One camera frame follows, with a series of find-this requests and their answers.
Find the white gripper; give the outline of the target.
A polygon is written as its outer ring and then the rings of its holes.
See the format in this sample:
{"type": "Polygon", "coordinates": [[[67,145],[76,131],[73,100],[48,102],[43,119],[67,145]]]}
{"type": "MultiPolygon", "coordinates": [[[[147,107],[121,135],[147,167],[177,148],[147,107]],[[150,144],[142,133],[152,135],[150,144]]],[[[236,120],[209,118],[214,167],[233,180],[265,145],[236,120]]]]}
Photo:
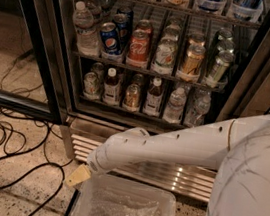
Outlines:
{"type": "Polygon", "coordinates": [[[76,168],[74,172],[72,172],[72,174],[66,178],[65,184],[69,187],[74,187],[77,184],[79,185],[80,183],[88,180],[90,176],[92,176],[91,172],[95,175],[107,173],[107,170],[102,168],[101,165],[98,163],[96,156],[97,153],[95,152],[95,150],[92,151],[87,156],[87,164],[79,165],[78,168],[76,168]]]}

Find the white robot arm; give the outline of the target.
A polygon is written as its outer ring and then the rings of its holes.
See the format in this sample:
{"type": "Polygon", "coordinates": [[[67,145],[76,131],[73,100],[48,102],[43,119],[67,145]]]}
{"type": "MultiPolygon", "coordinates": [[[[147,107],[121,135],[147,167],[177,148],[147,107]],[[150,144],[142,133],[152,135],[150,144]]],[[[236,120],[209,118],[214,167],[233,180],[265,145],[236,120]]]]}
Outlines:
{"type": "Polygon", "coordinates": [[[215,169],[206,216],[270,216],[270,114],[154,136],[137,127],[114,134],[66,183],[144,161],[215,169]]]}

